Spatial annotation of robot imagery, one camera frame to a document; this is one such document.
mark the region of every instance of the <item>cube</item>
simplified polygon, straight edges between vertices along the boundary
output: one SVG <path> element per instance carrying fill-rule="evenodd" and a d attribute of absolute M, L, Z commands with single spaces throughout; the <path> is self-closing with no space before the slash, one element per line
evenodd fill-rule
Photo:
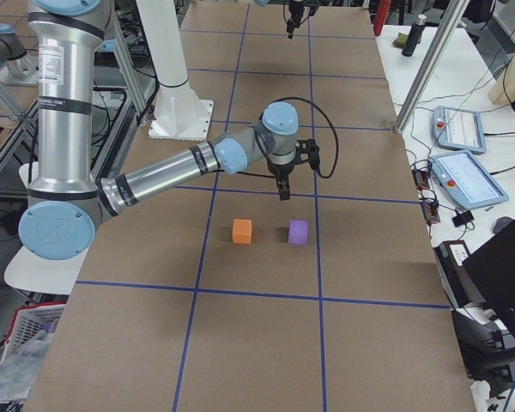
<path fill-rule="evenodd" d="M 307 221 L 290 221 L 288 243 L 290 245 L 306 245 L 309 225 Z"/>
<path fill-rule="evenodd" d="M 251 243 L 251 220 L 233 219 L 233 243 Z"/>

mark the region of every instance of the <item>red object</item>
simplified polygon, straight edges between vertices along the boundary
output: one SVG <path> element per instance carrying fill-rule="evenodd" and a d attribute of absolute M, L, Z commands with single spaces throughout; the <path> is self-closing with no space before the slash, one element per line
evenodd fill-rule
<path fill-rule="evenodd" d="M 374 19 L 374 34 L 379 36 L 382 28 L 384 28 L 385 20 L 387 19 L 387 12 L 391 6 L 391 0 L 381 0 L 378 6 L 378 13 Z"/>

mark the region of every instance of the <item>warning label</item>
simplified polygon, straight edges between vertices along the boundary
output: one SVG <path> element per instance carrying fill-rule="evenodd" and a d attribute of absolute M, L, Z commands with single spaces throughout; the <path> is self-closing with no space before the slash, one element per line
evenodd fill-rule
<path fill-rule="evenodd" d="M 38 51 L 39 82 L 63 85 L 64 48 L 41 45 Z"/>

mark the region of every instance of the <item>purple cube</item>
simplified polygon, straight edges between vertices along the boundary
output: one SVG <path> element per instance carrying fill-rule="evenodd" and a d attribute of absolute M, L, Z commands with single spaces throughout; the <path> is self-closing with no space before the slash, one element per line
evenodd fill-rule
<path fill-rule="evenodd" d="M 290 221 L 288 243 L 290 245 L 306 245 L 308 231 L 307 221 Z"/>

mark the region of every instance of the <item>plastic basket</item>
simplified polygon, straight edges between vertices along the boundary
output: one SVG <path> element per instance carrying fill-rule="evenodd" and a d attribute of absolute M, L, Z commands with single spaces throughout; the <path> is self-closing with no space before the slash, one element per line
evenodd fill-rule
<path fill-rule="evenodd" d="M 64 308 L 64 303 L 43 303 L 17 309 L 9 326 L 0 363 L 43 329 L 45 324 L 61 318 Z"/>

